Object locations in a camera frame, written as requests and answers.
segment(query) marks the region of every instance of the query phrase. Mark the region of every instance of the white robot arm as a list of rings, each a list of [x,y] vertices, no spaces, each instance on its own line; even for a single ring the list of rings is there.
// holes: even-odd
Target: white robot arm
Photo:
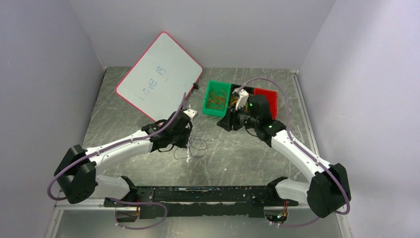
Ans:
[[[264,207],[278,207],[283,206],[284,203],[296,206],[298,203],[303,203],[308,204],[317,216],[324,218],[346,204],[342,193],[324,169],[328,168],[328,171],[334,174],[350,199],[345,168],[340,164],[331,165],[309,150],[306,154],[298,149],[297,145],[300,147],[304,145],[287,131],[283,123],[271,118],[265,96],[254,95],[248,101],[252,105],[249,112],[245,110],[245,107],[238,107],[236,110],[236,107],[232,106],[217,125],[227,131],[238,130],[241,127],[253,128],[260,140],[283,153],[299,168],[309,183],[280,177],[267,186],[136,187],[125,176],[113,178],[102,175],[107,168],[136,155],[150,153],[166,148],[168,145],[186,148],[192,129],[191,122],[197,114],[191,109],[176,115],[170,124],[169,120],[160,120],[144,126],[130,136],[106,145],[86,150],[80,145],[73,146],[64,156],[54,176],[66,195],[65,199],[70,204],[82,202],[89,197],[106,198],[104,206],[117,205],[107,203],[107,198],[133,203],[139,200],[140,189],[141,191],[147,189],[153,196],[143,197],[140,200],[164,204],[170,211],[168,216],[196,216],[201,214],[198,212],[200,210],[203,211],[203,215],[210,216],[262,217]],[[308,155],[316,158],[316,161],[314,162]],[[81,162],[68,169],[78,160]],[[155,216],[150,208],[148,210],[150,213],[143,212],[142,218]]]
[[[306,177],[308,182],[292,181],[286,177],[278,178],[270,184],[275,186],[281,199],[290,199],[308,204],[312,211],[321,218],[344,206],[351,199],[346,169],[341,164],[332,165],[319,158],[298,141],[286,125],[271,117],[269,103],[264,95],[248,98],[248,93],[241,90],[239,98],[242,104],[232,106],[226,116],[217,125],[227,131],[252,128],[256,137],[269,147],[284,154]],[[248,103],[249,111],[244,107]]]
[[[175,116],[173,122],[164,131],[157,133],[174,115],[175,113],[168,120],[159,120],[146,125],[132,135],[102,146],[85,150],[80,145],[71,147],[58,166],[55,176],[81,157],[87,157],[87,159],[68,169],[57,179],[67,201],[74,204],[88,197],[116,199],[127,197],[128,200],[131,199],[130,197],[135,197],[136,189],[129,178],[124,176],[113,178],[102,174],[106,169],[122,161],[166,148],[168,145],[186,148],[192,130],[191,122],[197,115],[197,111],[184,110]]]

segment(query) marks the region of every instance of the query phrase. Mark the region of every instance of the gray wall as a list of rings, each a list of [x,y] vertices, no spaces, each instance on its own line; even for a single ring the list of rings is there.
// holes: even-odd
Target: gray wall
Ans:
[[[84,138],[103,71],[67,0],[0,1],[2,237],[44,236],[47,185]]]
[[[420,2],[337,0],[300,69],[320,153],[346,166],[359,237],[420,237]]]
[[[298,69],[335,0],[70,0],[104,65],[167,31],[205,67]]]

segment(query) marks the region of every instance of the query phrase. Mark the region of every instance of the green bin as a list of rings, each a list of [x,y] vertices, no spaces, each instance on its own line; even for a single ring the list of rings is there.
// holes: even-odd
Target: green bin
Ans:
[[[230,100],[230,83],[209,81],[203,101],[203,114],[224,117]]]

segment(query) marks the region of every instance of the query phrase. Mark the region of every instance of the metal edge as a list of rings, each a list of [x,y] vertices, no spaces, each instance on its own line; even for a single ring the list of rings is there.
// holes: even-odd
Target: metal edge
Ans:
[[[306,110],[305,101],[302,95],[301,87],[299,85],[299,79],[296,74],[293,74],[292,76],[294,78],[293,82],[295,83],[296,91],[299,95],[298,100],[300,104],[302,105],[301,107],[302,116],[304,118],[305,125],[308,128],[308,136],[310,138],[311,150],[319,156],[318,146],[316,145],[314,131],[312,130],[311,122],[309,121],[309,115],[308,115],[308,111]],[[336,214],[336,217],[337,217],[338,226],[340,227],[341,236],[343,238],[352,238],[353,236],[350,230],[347,217],[343,215],[339,215],[339,214]]]
[[[306,111],[305,101],[303,100],[302,91],[299,86],[298,78],[295,74],[291,74],[293,77],[293,83],[295,84],[296,94],[298,95],[298,101],[301,108],[302,118],[305,123],[305,127],[308,129],[308,139],[311,150],[319,156],[318,147],[316,146],[314,132],[312,131],[311,123],[309,122],[308,112]]]
[[[77,204],[70,204],[67,200],[58,201],[55,204],[55,210],[78,210],[78,211],[135,211],[136,207],[104,207],[105,198],[88,198]]]
[[[63,210],[53,210],[50,224],[48,225],[47,231],[45,232],[44,238],[55,238],[57,235],[58,227],[60,226],[61,218],[63,216]]]

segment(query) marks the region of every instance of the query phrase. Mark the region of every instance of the purple cable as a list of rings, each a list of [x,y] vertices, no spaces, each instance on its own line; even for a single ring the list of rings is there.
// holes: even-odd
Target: purple cable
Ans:
[[[280,85],[268,78],[253,78],[251,80],[249,80],[248,82],[244,83],[241,87],[239,87],[238,89],[236,89],[235,91],[239,92],[242,89],[245,88],[245,86],[249,83],[251,83],[252,81],[255,80],[265,80],[268,82],[271,82],[272,84],[274,84],[275,86],[277,86],[277,88],[280,90],[281,94],[284,97],[284,100],[286,101],[286,132],[287,135],[290,138],[290,141],[299,149],[301,150],[304,154],[306,154],[311,160],[313,160],[317,165],[319,165],[323,170],[325,170],[325,172],[332,178],[332,180],[335,182],[335,184],[338,186],[338,189],[340,190],[340,192],[342,193],[344,200],[346,201],[346,211],[344,212],[340,212],[340,211],[335,211],[335,213],[340,214],[340,215],[347,215],[350,212],[350,200],[349,197],[347,196],[346,192],[344,191],[343,186],[341,186],[340,182],[337,180],[337,178],[322,164],[322,163],[318,163],[317,159],[311,155],[305,148],[303,148],[301,145],[299,145],[296,141],[292,141],[292,134],[290,133],[289,127],[290,127],[290,113],[289,113],[289,99],[287,98],[287,94],[286,91],[284,91],[284,89],[282,87],[280,87]],[[282,225],[282,227],[304,227],[307,225],[310,225],[314,222],[316,222],[318,220],[318,218],[316,218],[315,220],[308,222],[308,223],[304,223],[304,224],[300,224],[300,225]]]
[[[156,134],[158,134],[158,133],[161,133],[162,131],[164,131],[172,122],[173,122],[173,120],[175,119],[175,117],[179,114],[179,112],[181,111],[181,109],[182,109],[182,105],[183,105],[183,103],[184,103],[184,101],[185,101],[185,97],[186,97],[186,93],[184,93],[184,95],[182,96],[182,101],[181,101],[181,103],[179,104],[179,107],[178,107],[178,109],[176,110],[176,112],[175,112],[175,114],[173,115],[173,117],[168,121],[168,123],[164,126],[164,127],[162,127],[161,129],[159,129],[158,131],[156,131],[156,132],[153,132],[152,134],[150,134],[150,135],[146,135],[146,136],[142,136],[142,137],[135,137],[135,138],[133,138],[133,141],[137,141],[137,140],[144,140],[144,139],[148,139],[148,138],[150,138],[150,137],[152,137],[152,136],[155,136]],[[117,142],[117,143],[114,143],[114,144],[112,144],[112,145],[109,145],[109,146],[107,146],[107,147],[105,147],[105,148],[103,148],[103,149],[101,149],[100,151],[99,151],[99,153],[98,152],[93,152],[93,153],[91,153],[91,154],[88,154],[88,155],[85,155],[85,156],[83,156],[82,158],[80,158],[80,159],[78,159],[78,160],[76,160],[76,161],[74,161],[73,163],[71,163],[70,165],[68,165],[67,167],[65,167],[63,170],[61,170],[56,176],[54,176],[54,178],[52,179],[52,181],[50,182],[50,184],[48,185],[48,188],[47,188],[47,195],[48,195],[48,197],[49,198],[51,198],[52,200],[55,200],[55,201],[61,201],[61,200],[65,200],[66,199],[66,197],[55,197],[52,193],[51,193],[51,188],[52,188],[52,186],[53,186],[53,184],[54,184],[54,182],[55,181],[57,181],[57,179],[59,178],[59,177],[61,177],[65,172],[67,172],[69,169],[71,169],[72,167],[74,167],[75,165],[77,165],[77,164],[79,164],[80,162],[82,162],[82,161],[84,161],[84,160],[86,160],[86,159],[88,159],[88,158],[90,158],[90,157],[92,157],[92,156],[95,156],[95,155],[99,155],[100,153],[103,153],[103,152],[105,152],[105,151],[108,151],[108,150],[110,150],[110,149],[112,149],[112,148],[114,148],[114,147],[116,147],[116,146],[119,146],[119,145],[122,145],[122,144],[125,144],[125,143],[128,143],[128,142],[131,142],[131,139],[126,139],[126,140],[123,140],[123,141],[119,141],[119,142]]]
[[[165,220],[165,218],[167,217],[167,215],[168,215],[168,209],[166,208],[166,206],[163,205],[162,203],[159,203],[159,202],[125,202],[125,201],[121,201],[121,200],[118,200],[118,199],[115,199],[115,198],[109,198],[109,199],[112,200],[112,201],[114,201],[114,202],[118,202],[118,203],[126,204],[126,205],[157,205],[157,206],[163,207],[163,209],[165,210],[165,214],[163,215],[163,217],[162,217],[162,219],[160,221],[158,221],[158,222],[156,222],[156,223],[154,223],[154,224],[152,224],[150,226],[147,226],[147,227],[126,227],[126,226],[123,226],[123,225],[121,225],[118,222],[117,212],[116,212],[115,213],[115,222],[116,222],[115,224],[117,226],[123,228],[123,229],[128,229],[128,230],[145,230],[145,229],[149,229],[149,228],[155,227],[155,226],[159,225],[160,223],[162,223]]]

